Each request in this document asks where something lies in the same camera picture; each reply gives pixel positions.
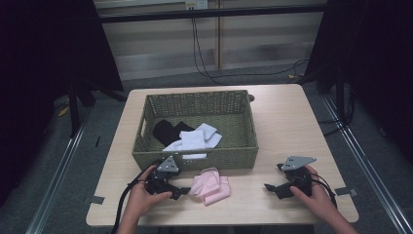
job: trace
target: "floor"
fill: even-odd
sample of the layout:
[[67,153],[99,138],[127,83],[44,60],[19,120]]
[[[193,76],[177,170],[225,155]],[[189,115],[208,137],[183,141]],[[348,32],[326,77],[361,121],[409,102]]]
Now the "floor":
[[[211,71],[212,75],[229,75],[215,79],[224,85],[256,85],[290,83],[288,75],[295,73],[291,63]],[[303,73],[301,67],[296,73]],[[260,73],[272,75],[261,76]],[[125,80],[123,95],[132,89],[213,86],[199,73],[157,73],[157,78]],[[317,84],[303,86],[319,121],[334,118],[334,89],[321,96]],[[58,117],[60,105],[67,97],[56,100],[56,113],[45,133],[43,147],[20,186],[0,210],[2,233],[109,233],[110,227],[90,227],[85,222],[90,198],[94,195],[100,172],[116,132],[124,103],[101,93],[94,93],[94,107],[80,105],[83,129],[78,137],[70,138],[70,110]],[[384,137],[366,108],[357,101],[349,128],[335,131],[333,123],[320,127],[353,197],[359,220],[355,227],[360,233],[412,233],[410,220],[413,206],[409,194],[413,190],[413,166],[399,152],[389,137]],[[308,233],[307,226],[264,227],[173,227],[174,233]],[[139,227],[139,233],[165,233],[164,228]],[[325,224],[314,226],[318,234],[332,233]]]

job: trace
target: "table top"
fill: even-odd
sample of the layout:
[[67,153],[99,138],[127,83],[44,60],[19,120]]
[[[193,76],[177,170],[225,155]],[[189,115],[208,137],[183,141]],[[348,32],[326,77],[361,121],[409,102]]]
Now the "table top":
[[[279,200],[264,183],[286,183],[276,164],[288,156],[316,157],[311,166],[332,189],[345,187],[334,158],[319,128],[301,86],[260,85],[174,89],[133,90],[130,92],[106,159],[95,196],[104,197],[102,205],[91,204],[87,223],[110,226],[115,222],[122,192],[140,172],[131,156],[146,95],[248,90],[255,97],[250,104],[257,134],[258,154],[252,170],[222,170],[231,187],[231,197],[206,207],[191,196],[157,204],[139,220],[139,225],[266,225],[310,224],[320,222],[298,199]],[[182,172],[169,182],[188,187],[199,172]],[[338,209],[350,222],[358,213],[350,195],[337,196]]]

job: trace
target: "wall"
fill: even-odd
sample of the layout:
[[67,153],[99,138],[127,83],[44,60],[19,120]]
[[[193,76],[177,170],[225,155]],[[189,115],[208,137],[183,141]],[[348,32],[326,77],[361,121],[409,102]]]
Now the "wall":
[[[185,3],[178,0],[151,1],[151,5],[148,1],[138,0],[94,2],[100,15],[185,10]],[[209,0],[208,7],[248,8],[325,2]],[[322,13],[307,13],[196,19],[206,69],[294,63],[298,59],[307,59],[321,18]],[[107,23],[103,28],[122,80],[196,71],[190,19]]]

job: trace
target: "white cloth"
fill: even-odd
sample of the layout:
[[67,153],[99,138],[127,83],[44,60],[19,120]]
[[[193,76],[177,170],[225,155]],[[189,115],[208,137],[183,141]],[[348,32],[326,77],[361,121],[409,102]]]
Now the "white cloth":
[[[202,123],[200,127],[191,132],[182,131],[179,136],[180,140],[168,145],[163,151],[182,151],[182,150],[203,150],[214,148],[222,139],[222,135],[218,134],[217,129],[206,123]],[[207,155],[203,154],[188,154],[182,155],[182,159],[204,159]]]
[[[202,130],[195,130],[192,132],[184,132],[180,133],[182,139],[182,150],[202,150],[206,148],[206,142],[204,140],[204,131]],[[190,155],[182,155],[182,159],[202,159],[206,158],[207,155],[203,154],[190,154]]]
[[204,140],[210,139],[210,137],[212,137],[212,135],[216,133],[216,129],[206,123],[202,123],[202,125],[200,125],[200,127],[198,127],[195,131],[199,130],[204,131]]

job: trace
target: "person's left hand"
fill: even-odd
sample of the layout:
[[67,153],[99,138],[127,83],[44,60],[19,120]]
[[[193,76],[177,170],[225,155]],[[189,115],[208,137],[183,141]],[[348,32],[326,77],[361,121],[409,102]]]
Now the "person's left hand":
[[135,228],[139,219],[147,213],[155,204],[164,201],[172,196],[171,192],[151,195],[145,190],[144,180],[150,175],[155,165],[149,167],[139,178],[142,182],[137,183],[130,192],[127,206],[122,216],[119,226],[119,233],[123,232],[124,228]]

